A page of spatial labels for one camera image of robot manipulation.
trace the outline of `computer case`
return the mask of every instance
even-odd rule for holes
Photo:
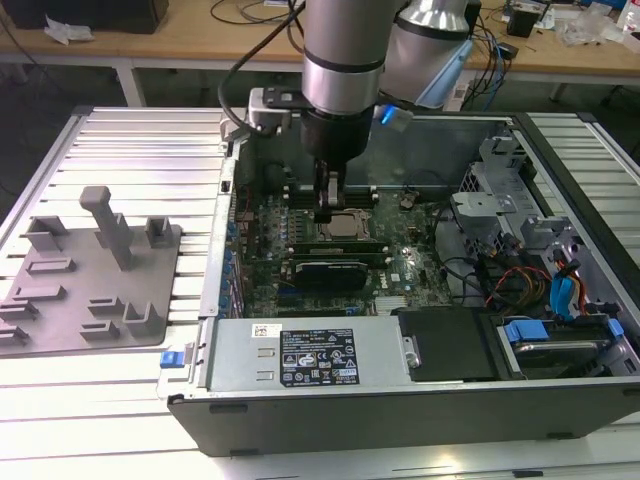
[[[154,33],[169,0],[0,0],[18,28],[43,28],[45,16],[93,30]]]

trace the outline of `blue latch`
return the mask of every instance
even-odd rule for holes
[[[609,330],[615,338],[624,337],[624,329],[617,318],[610,318],[607,322],[609,324]]]
[[[160,355],[160,368],[184,367],[184,352],[162,352]]]
[[[506,327],[509,343],[548,340],[549,334],[542,320],[513,320]]]
[[[571,313],[569,313],[569,303],[573,297],[574,288],[575,285],[569,277],[555,275],[551,282],[549,305],[553,313],[565,321],[573,320]]]

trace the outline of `blue cable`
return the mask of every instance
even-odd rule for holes
[[[498,61],[496,62],[497,68],[498,68],[498,78],[493,84],[493,91],[489,95],[489,99],[487,100],[487,103],[485,104],[484,108],[482,109],[483,112],[486,112],[487,109],[489,108],[489,105],[491,105],[491,102],[493,102],[493,99],[496,97],[496,94],[498,93],[498,89],[500,88],[500,83],[501,83],[502,80],[504,80],[502,78],[502,54],[500,53],[500,48],[498,47],[498,44],[496,43],[495,39],[491,38],[489,40],[490,40],[493,48],[495,48],[496,55],[498,56]]]

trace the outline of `sticker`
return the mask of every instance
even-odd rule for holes
[[[280,383],[285,387],[360,383],[351,329],[281,331],[280,353]]]
[[[281,323],[254,323],[251,326],[252,338],[278,338],[282,331]]]

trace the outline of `barcode sticker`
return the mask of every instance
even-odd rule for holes
[[[466,93],[467,93],[467,86],[466,85],[457,87],[455,92],[453,92],[453,99],[454,100],[462,100]]]

